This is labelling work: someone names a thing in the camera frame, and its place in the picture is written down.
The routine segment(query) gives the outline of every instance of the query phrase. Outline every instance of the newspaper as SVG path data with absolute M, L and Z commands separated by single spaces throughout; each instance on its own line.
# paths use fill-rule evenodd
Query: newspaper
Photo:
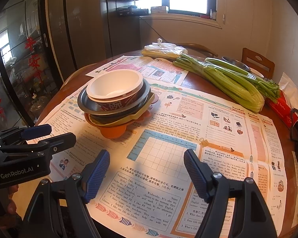
M 91 217 L 125 237 L 194 237 L 207 204 L 183 164 L 184 151 L 193 149 L 227 178 L 254 178 L 280 234 L 287 178 L 272 120 L 204 92 L 148 81 L 159 96 L 149 108 L 152 118 L 129 125 L 115 140 L 104 138 L 85 121 L 75 95 L 80 90 L 51 111 L 41 122 L 52 126 L 51 136 L 73 132 L 77 142 L 53 155 L 50 178 L 69 178 L 107 149 L 110 167 L 87 205 Z M 233 209 L 230 199 L 221 237 L 228 236 Z
M 144 77 L 181 85 L 188 71 L 178 68 L 172 62 L 163 59 L 152 59 L 146 56 L 121 56 L 102 67 L 99 67 L 86 76 L 96 77 L 98 74 L 118 69 L 131 69 L 142 73 Z

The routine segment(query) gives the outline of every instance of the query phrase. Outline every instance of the chair backrest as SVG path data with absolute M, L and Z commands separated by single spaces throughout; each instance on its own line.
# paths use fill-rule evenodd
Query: chair backrest
M 252 62 L 247 61 L 247 58 L 255 61 L 256 63 L 263 65 L 268 70 L 254 64 Z M 242 53 L 242 63 L 246 64 L 248 67 L 251 67 L 251 68 L 259 71 L 261 74 L 264 75 L 264 77 L 266 77 L 268 79 L 271 79 L 273 77 L 275 63 L 268 60 L 266 57 L 262 56 L 261 54 L 256 53 L 252 50 L 249 50 L 245 47 L 243 48 L 243 53 Z

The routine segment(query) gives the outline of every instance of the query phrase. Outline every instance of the windowsill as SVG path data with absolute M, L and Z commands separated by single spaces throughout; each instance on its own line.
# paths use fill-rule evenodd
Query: windowsill
M 183 14 L 172 14 L 172 13 L 151 13 L 146 16 L 140 16 L 142 19 L 152 20 L 179 20 L 186 22 L 194 22 L 198 24 L 208 25 L 215 28 L 221 28 L 216 20 L 209 20 L 195 16 L 183 15 Z

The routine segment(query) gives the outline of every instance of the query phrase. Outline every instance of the round table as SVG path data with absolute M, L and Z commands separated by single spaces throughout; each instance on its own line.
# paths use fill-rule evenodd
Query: round table
M 141 56 L 140 50 L 124 53 L 123 55 L 128 56 Z M 87 81 L 91 79 L 91 77 L 86 76 L 85 74 L 91 72 L 92 70 L 119 58 L 122 55 L 117 55 L 106 60 L 103 60 L 98 63 L 90 64 L 85 66 L 82 73 L 79 76 L 74 77 L 70 80 L 48 103 L 43 112 L 40 115 L 40 118 L 37 121 L 37 124 L 40 123 L 48 113 L 58 104 L 61 103 L 63 99 L 72 94 L 82 85 L 84 85 Z M 184 79 L 182 85 L 183 87 L 203 91 L 228 101 L 234 102 L 229 96 L 224 94 L 221 90 L 216 88 L 212 83 L 207 80 L 193 74 L 188 73 L 186 78 Z M 282 232 L 280 236 L 288 233 L 291 230 L 291 225 L 294 218 L 295 213 L 295 205 L 296 205 L 296 196 L 297 196 L 297 184 L 296 184 L 296 173 L 295 173 L 295 165 L 294 158 L 292 155 L 292 151 L 294 150 L 294 143 L 289 138 L 289 129 L 283 123 L 283 121 L 274 113 L 267 105 L 264 105 L 261 115 L 265 115 L 273 120 L 274 125 L 277 129 L 278 136 L 280 139 L 280 143 L 282 145 L 284 159 L 285 159 L 285 168 L 286 168 L 286 176 L 287 176 L 287 198 L 286 198 L 286 208 L 285 208 L 285 217 L 283 222 Z

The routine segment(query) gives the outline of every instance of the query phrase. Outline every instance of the human hand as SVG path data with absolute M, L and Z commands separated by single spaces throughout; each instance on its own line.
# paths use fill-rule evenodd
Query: human hand
M 9 204 L 7 206 L 7 213 L 0 216 L 0 228 L 8 229 L 16 225 L 16 204 L 12 200 L 13 194 L 18 191 L 19 185 L 10 186 L 8 188 Z

